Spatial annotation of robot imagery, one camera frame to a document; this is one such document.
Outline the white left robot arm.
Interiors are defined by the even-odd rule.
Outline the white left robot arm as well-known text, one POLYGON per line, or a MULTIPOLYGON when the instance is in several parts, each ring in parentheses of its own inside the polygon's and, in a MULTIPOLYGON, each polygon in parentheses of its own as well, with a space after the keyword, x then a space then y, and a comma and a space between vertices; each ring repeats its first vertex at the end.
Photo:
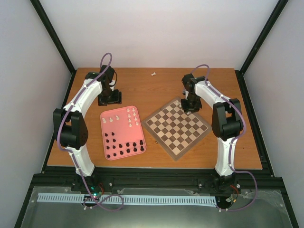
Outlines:
POLYGON ((88 129, 85 115, 95 99, 99 106, 122 103, 122 92, 115 89, 116 71, 102 65, 100 72, 89 72, 75 97, 53 112, 54 138, 60 150, 68 152, 78 175, 84 176, 82 185, 88 191, 98 188, 99 179, 92 175, 95 166, 87 150, 88 129))

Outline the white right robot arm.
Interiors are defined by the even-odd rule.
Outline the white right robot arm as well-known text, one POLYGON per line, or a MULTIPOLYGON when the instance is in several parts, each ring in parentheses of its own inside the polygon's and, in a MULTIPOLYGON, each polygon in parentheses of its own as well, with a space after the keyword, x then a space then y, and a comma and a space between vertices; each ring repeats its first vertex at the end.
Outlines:
POLYGON ((235 147, 245 122, 240 101, 221 94, 204 76, 195 78, 187 74, 181 81, 185 89, 181 107, 186 114, 198 112, 201 100, 212 108, 211 128, 218 141, 215 170, 220 177, 232 175, 235 147))

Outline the wooden chess board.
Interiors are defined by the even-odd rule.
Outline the wooden chess board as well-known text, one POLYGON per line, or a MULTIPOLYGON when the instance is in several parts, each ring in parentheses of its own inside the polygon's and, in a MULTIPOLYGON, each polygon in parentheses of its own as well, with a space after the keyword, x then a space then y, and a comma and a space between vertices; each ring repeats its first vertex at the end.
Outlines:
POLYGON ((176 97, 142 121, 142 126, 175 161, 212 131, 202 116, 187 115, 176 101, 181 104, 181 98, 176 97))

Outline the pink plastic tray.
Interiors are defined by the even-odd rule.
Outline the pink plastic tray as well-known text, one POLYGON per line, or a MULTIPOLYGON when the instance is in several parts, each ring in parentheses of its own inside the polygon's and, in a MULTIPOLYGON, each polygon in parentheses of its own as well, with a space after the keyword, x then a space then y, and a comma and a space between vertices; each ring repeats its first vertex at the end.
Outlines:
POLYGON ((147 149, 145 142, 143 129, 139 117, 138 110, 135 106, 121 107, 109 111, 104 111, 100 114, 101 130, 103 136, 103 145, 104 145, 104 155, 105 158, 109 161, 114 161, 134 155, 144 153, 147 149), (135 108, 136 116, 133 116, 132 108, 135 108), (137 117, 138 126, 135 125, 134 118, 137 117), (131 119, 132 127, 129 127, 128 119, 131 119))

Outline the black aluminium frame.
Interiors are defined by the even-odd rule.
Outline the black aluminium frame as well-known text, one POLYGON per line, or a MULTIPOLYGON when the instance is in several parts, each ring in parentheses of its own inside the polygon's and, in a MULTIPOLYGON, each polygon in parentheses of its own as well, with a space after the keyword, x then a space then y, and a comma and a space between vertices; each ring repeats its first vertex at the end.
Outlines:
MULTIPOLYGON (((240 92, 242 94, 247 116, 249 118, 250 127, 253 133, 260 161, 262 163, 262 169, 254 171, 253 175, 256 178, 257 183, 263 189, 282 190, 284 206, 286 206, 287 208, 287 214, 290 218, 291 225, 294 228, 297 228, 299 225, 297 223, 283 179, 274 175, 272 165, 270 163, 270 159, 266 150, 265 142, 261 134, 256 114, 249 96, 247 85, 244 80, 244 75, 246 71, 248 70, 249 66, 257 55, 259 49, 262 47, 265 39, 267 38, 272 27, 275 25, 277 19, 279 18, 287 3, 288 2, 286 0, 280 0, 277 2, 261 33, 256 39, 253 47, 251 48, 244 64, 242 65, 240 70, 235 71, 235 75, 240 92)), ((68 99, 68 95, 71 92, 72 84, 76 77, 76 70, 74 69, 41 2, 39 0, 33 0, 31 1, 31 4, 34 7, 47 32, 49 33, 51 39, 53 40, 64 63, 67 65, 68 70, 71 73, 70 82, 67 88, 66 96, 64 98, 64 101, 66 102, 68 99)), ((215 172, 208 169, 183 170, 177 168, 97 168, 96 177, 105 179, 107 181, 113 180, 115 188, 122 186, 130 186, 132 188, 151 187, 153 189, 156 189, 160 188, 163 184, 165 187, 169 187, 170 189, 178 186, 193 186, 196 190, 200 190, 205 193, 211 193, 212 191, 208 190, 206 187, 199 187, 198 183, 200 180, 205 181, 211 178, 211 176, 213 175, 215 175, 215 172)), ((25 200, 17 218, 15 227, 20 228, 22 225, 26 224, 25 217, 29 213, 29 207, 31 206, 30 196, 33 193, 34 187, 71 186, 72 178, 74 178, 75 176, 76 175, 72 174, 72 169, 70 167, 51 167, 47 166, 47 164, 44 163, 42 166, 41 173, 35 174, 32 178, 31 184, 29 186, 28 192, 26 194, 25 200)))

